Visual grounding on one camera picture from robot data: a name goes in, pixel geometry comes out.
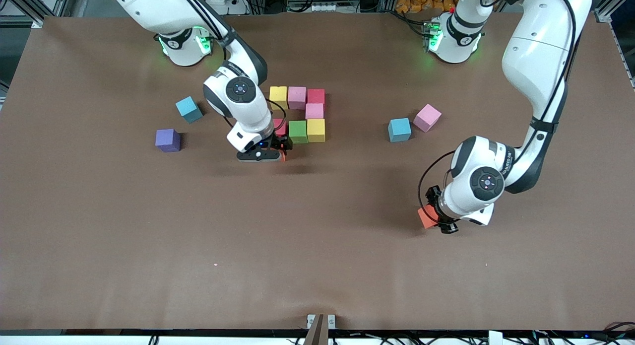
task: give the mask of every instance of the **cable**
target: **cable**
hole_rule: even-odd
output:
[[[553,103],[554,98],[556,98],[556,93],[558,92],[558,88],[560,88],[560,83],[563,80],[564,81],[567,80],[567,78],[565,78],[565,76],[569,75],[569,73],[567,72],[567,69],[570,70],[570,66],[573,63],[573,56],[576,54],[576,50],[577,50],[577,46],[578,46],[578,43],[575,41],[575,34],[576,34],[575,13],[573,11],[573,8],[571,7],[571,3],[569,3],[569,0],[562,0],[562,1],[567,6],[567,10],[569,11],[569,17],[571,17],[571,42],[569,43],[569,53],[567,53],[567,65],[565,65],[565,67],[562,69],[562,73],[560,74],[560,77],[558,78],[558,82],[556,83],[556,87],[554,87],[553,92],[551,92],[551,97],[549,98],[549,103],[547,103],[547,107],[542,112],[542,116],[540,116],[540,119],[539,119],[540,121],[545,119],[545,116],[547,115],[547,110],[549,110],[549,106],[551,105],[551,103]],[[524,146],[524,148],[520,152],[520,155],[518,155],[518,157],[514,158],[514,160],[512,161],[512,166],[514,166],[518,162],[518,160],[520,160],[520,158],[524,155],[524,153],[529,148],[529,145],[531,144],[533,139],[536,137],[537,133],[538,133],[538,130],[533,130],[533,133],[531,133],[531,137],[529,138],[529,141],[527,142],[527,145]]]
[[[441,222],[440,220],[435,220],[432,216],[430,216],[428,214],[428,211],[426,211],[426,208],[424,207],[424,203],[421,201],[421,184],[424,182],[424,178],[426,177],[428,171],[430,171],[430,169],[432,169],[437,162],[440,162],[444,157],[447,157],[448,155],[452,155],[452,154],[454,154],[454,150],[443,154],[438,159],[436,159],[432,164],[430,164],[430,166],[428,166],[428,168],[424,171],[424,174],[421,175],[421,178],[419,179],[419,186],[417,187],[417,198],[419,198],[419,205],[421,206],[421,209],[424,210],[424,214],[426,214],[428,218],[430,218],[432,221],[435,221],[439,225],[452,225],[452,223],[455,223],[458,220],[453,220],[451,222]],[[430,345],[431,343],[435,342],[435,340],[437,339],[433,339],[430,343],[427,343],[426,345]]]
[[[202,21],[205,22],[209,26],[209,28],[211,28],[212,30],[211,32],[214,33],[216,40],[220,40],[222,38],[222,36],[220,36],[220,31],[218,30],[218,27],[216,26],[216,24],[212,21],[211,17],[209,17],[204,6],[200,5],[200,2],[197,0],[186,0],[186,1],[196,11],[196,13],[202,19]],[[226,60],[226,59],[227,59],[227,49],[223,47],[223,60]]]
[[[282,127],[283,127],[284,122],[286,121],[286,112],[284,111],[284,108],[283,108],[283,107],[280,107],[280,105],[279,105],[278,103],[276,103],[276,102],[274,102],[274,101],[270,101],[270,100],[269,100],[269,99],[267,99],[267,98],[265,98],[265,101],[268,101],[269,103],[275,104],[275,105],[276,105],[276,106],[277,106],[280,110],[282,110],[282,114],[283,114],[282,123],[280,123],[280,125],[279,125],[279,126],[277,126],[277,128],[275,128],[275,129],[274,129],[274,132],[275,132],[275,131],[276,131],[276,130],[278,130],[279,128],[282,128]]]
[[[3,10],[3,8],[6,6],[6,2],[9,0],[0,0],[0,3],[2,3],[2,7],[0,7],[0,11]]]
[[[617,323],[615,325],[613,325],[612,327],[608,327],[605,328],[604,331],[609,332],[609,331],[614,331],[617,328],[621,328],[625,325],[635,325],[635,322],[621,322],[621,323]]]
[[[311,5],[313,5],[313,0],[311,0],[311,2],[309,2],[309,0],[307,0],[304,3],[304,6],[302,8],[300,8],[300,10],[293,10],[292,8],[289,8],[289,11],[291,11],[291,12],[305,12],[306,10],[309,10],[309,8],[311,8]]]

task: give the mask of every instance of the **cube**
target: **cube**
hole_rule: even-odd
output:
[[[433,207],[433,205],[428,204],[424,206],[424,209],[426,209],[426,212],[432,217],[435,218],[436,220],[439,219],[438,214],[435,211],[435,207]],[[424,225],[424,229],[430,229],[436,225],[438,225],[437,221],[431,219],[430,217],[428,217],[427,214],[424,213],[424,210],[422,210],[421,208],[419,210],[417,210],[417,212],[419,213],[419,218],[421,218],[421,222]]]
[[[278,103],[283,109],[289,109],[289,105],[286,103],[286,87],[270,87],[269,100]],[[271,106],[272,110],[276,108],[276,105]]]
[[[286,101],[289,103],[290,109],[303,110],[307,105],[307,88],[289,87],[289,94]]]
[[[406,141],[410,139],[410,121],[408,118],[392,119],[388,124],[388,135],[390,136],[390,143],[397,141]]]
[[[154,145],[164,153],[181,150],[181,135],[174,129],[157,130]]]
[[[309,139],[307,137],[307,121],[290,121],[289,138],[294,144],[308,143]]]
[[[192,97],[187,97],[182,101],[178,101],[177,109],[179,110],[179,113],[181,113],[181,117],[183,117],[188,123],[193,123],[202,117],[202,112],[200,112],[200,109]]]
[[[280,123],[282,123],[282,121],[284,121],[284,119],[274,118],[274,129],[278,128],[278,126],[280,126]],[[286,126],[287,126],[287,123],[286,121],[284,121],[284,124],[278,130],[276,130],[276,135],[279,137],[284,137],[286,135]]]
[[[305,119],[324,119],[324,104],[307,103],[307,109],[304,115]]]
[[[324,119],[307,120],[307,137],[309,143],[324,143],[326,141],[326,123]]]
[[[308,89],[307,90],[307,103],[326,103],[326,96],[324,95],[324,89]]]
[[[427,133],[428,130],[435,125],[440,116],[441,112],[436,110],[433,106],[426,104],[426,106],[417,113],[413,123]]]

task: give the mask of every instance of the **cyan cube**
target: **cyan cube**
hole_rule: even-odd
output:
[[[397,141],[406,141],[410,139],[412,130],[410,129],[410,121],[408,118],[391,119],[388,124],[388,135],[390,143]]]
[[[157,130],[154,145],[164,153],[181,150],[181,135],[174,129]]]
[[[200,112],[200,109],[192,97],[187,97],[182,101],[178,101],[177,109],[179,110],[179,113],[181,113],[181,117],[183,117],[188,123],[193,123],[202,117],[202,112]]]

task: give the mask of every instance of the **metal frame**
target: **metal frame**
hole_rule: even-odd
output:
[[[626,0],[605,0],[599,4],[599,6],[593,10],[597,22],[611,22],[611,14],[625,1]]]
[[[51,9],[41,0],[9,0],[13,5],[22,11],[25,16],[2,16],[0,22],[3,27],[32,27],[40,28],[46,16],[62,16],[68,0],[56,0],[55,6]]]

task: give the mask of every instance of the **circular button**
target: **circular button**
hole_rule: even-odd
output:
[[[243,94],[247,93],[248,90],[249,88],[244,82],[238,82],[234,84],[234,93],[238,94],[239,96],[242,96]]]

